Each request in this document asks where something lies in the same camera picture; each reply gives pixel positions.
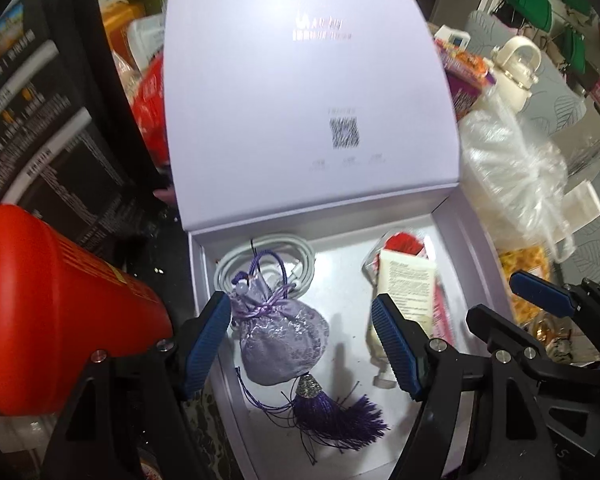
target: box lid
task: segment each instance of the box lid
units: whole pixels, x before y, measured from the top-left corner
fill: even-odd
[[[186,230],[458,181],[415,0],[169,0],[164,83]]]

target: blue gripper pad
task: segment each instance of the blue gripper pad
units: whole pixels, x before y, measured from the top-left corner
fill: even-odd
[[[411,397],[418,397],[422,392],[422,385],[418,380],[415,355],[380,298],[375,298],[371,304],[371,320],[400,389],[408,392]]]
[[[200,316],[192,320],[198,322],[197,337],[187,356],[184,392],[188,399],[205,385],[211,365],[218,354],[218,348],[231,321],[231,302],[226,294],[216,296],[206,304]]]
[[[509,279],[511,291],[557,317],[572,317],[571,297],[563,288],[555,286],[526,270],[517,270]]]

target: metal tassel cap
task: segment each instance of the metal tassel cap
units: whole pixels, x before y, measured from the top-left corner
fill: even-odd
[[[313,399],[317,397],[322,391],[322,387],[318,384],[318,381],[314,379],[311,374],[304,374],[300,376],[298,380],[298,386],[296,387],[296,395],[304,397],[305,399]]]

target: white cable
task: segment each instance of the white cable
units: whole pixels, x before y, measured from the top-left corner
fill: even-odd
[[[309,289],[315,272],[315,253],[311,245],[304,238],[290,234],[277,234],[254,238],[252,241],[253,247],[257,251],[270,249],[275,252],[291,253],[298,258],[298,264],[288,276],[288,282],[296,284],[296,288],[289,292],[290,298],[298,298]],[[240,270],[237,268],[237,264],[251,261],[250,256],[253,256],[251,242],[237,246],[225,254],[216,266],[214,274],[216,290],[224,290],[225,292],[234,290],[231,279]],[[302,271],[298,275],[298,267],[300,266],[302,267]]]

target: kettle handle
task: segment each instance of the kettle handle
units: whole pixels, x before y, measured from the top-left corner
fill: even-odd
[[[542,61],[542,53],[538,46],[525,36],[514,36],[507,41],[507,43],[505,43],[496,53],[493,59],[494,62],[500,66],[504,66],[513,53],[523,46],[531,47],[531,50],[534,52],[533,57],[531,58],[531,64],[534,70],[538,70],[538,68],[540,68],[540,62]]]

